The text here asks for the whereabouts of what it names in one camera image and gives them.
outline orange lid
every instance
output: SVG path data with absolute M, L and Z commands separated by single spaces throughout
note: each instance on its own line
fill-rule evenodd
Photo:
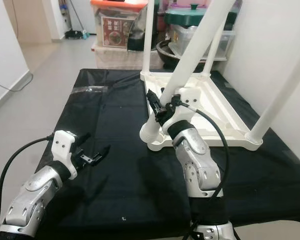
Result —
M 147 5 L 147 0 L 125 0 L 125 1 L 108 1 L 108 0 L 90 0 L 91 5 L 104 7 L 119 7 L 119 8 L 135 8 L 142 9 Z

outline gray floor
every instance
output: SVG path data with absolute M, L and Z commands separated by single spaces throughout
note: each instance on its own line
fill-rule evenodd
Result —
M 34 78 L 31 84 L 15 93 L 0 108 L 0 174 L 14 151 L 53 131 L 79 70 L 96 67 L 95 56 L 91 52 L 94 40 L 94 36 L 87 40 L 65 40 L 57 47 L 53 46 L 55 49 L 50 56 L 45 51 L 40 56 L 33 54 L 33 46 L 25 54 L 26 58 L 30 56 L 26 59 L 28 65 L 35 69 Z M 45 146 L 43 142 L 28 148 L 9 168 L 4 182 L 1 216 L 5 214 L 21 184 L 34 172 Z M 238 227 L 237 232 L 242 240 L 300 240 L 300 223 L 276 221 L 253 224 Z

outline baseboard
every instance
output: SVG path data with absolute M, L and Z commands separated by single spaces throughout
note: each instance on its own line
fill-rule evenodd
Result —
M 65 39 L 65 35 L 63 35 L 60 39 L 51 39 L 51 42 L 53 43 L 61 43 Z
M 11 90 L 20 89 L 25 83 L 29 81 L 32 77 L 32 73 L 28 70 L 22 77 L 19 78 L 12 86 Z M 6 90 L 5 93 L 0 98 L 0 108 L 5 104 L 5 102 L 14 94 L 13 91 Z

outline storage container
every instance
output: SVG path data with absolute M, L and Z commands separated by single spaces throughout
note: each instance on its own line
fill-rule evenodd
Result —
M 128 51 L 126 48 L 104 47 L 94 44 L 91 50 L 95 53 L 98 69 L 142 69 L 143 51 Z M 156 50 L 151 51 L 150 69 L 162 69 L 163 62 Z
M 180 58 L 183 55 L 196 29 L 197 29 L 196 26 L 184 28 L 179 25 L 171 25 L 171 33 L 170 33 L 171 42 L 169 43 L 169 48 L 177 57 Z M 216 61 L 227 60 L 226 53 L 234 36 L 235 36 L 234 31 L 223 31 L 214 60 Z M 210 47 L 208 47 L 208 49 L 202 56 L 202 60 L 207 59 L 209 49 Z
M 90 0 L 93 8 L 97 44 L 99 46 L 126 48 L 133 21 L 146 0 Z

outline green lid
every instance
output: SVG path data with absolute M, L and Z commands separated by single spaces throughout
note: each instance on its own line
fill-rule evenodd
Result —
M 197 4 L 191 4 L 191 8 L 170 8 L 165 12 L 164 21 L 167 24 L 198 26 L 207 9 L 197 8 L 197 6 Z

